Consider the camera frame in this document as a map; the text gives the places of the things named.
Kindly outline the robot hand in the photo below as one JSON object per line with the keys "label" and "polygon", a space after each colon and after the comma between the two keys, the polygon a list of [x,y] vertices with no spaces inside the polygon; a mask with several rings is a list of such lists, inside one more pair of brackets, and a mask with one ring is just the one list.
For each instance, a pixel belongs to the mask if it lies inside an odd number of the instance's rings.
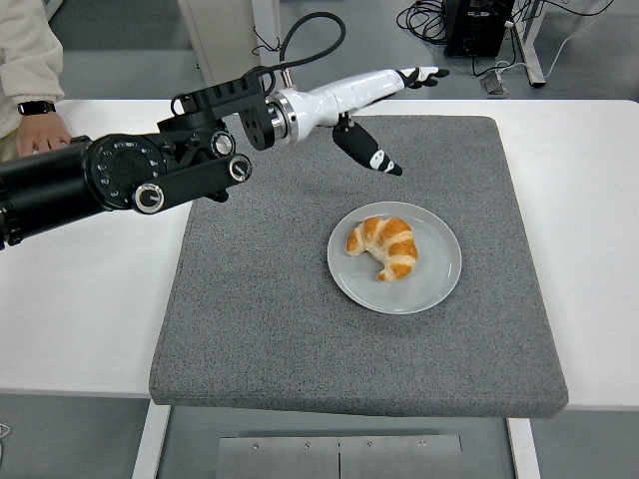
{"label": "robot hand", "polygon": [[449,75],[438,67],[381,70],[352,76],[309,92],[284,89],[274,95],[283,118],[281,140],[294,144],[316,127],[331,128],[333,142],[359,165],[394,176],[402,168],[351,115],[404,89],[432,87]]}

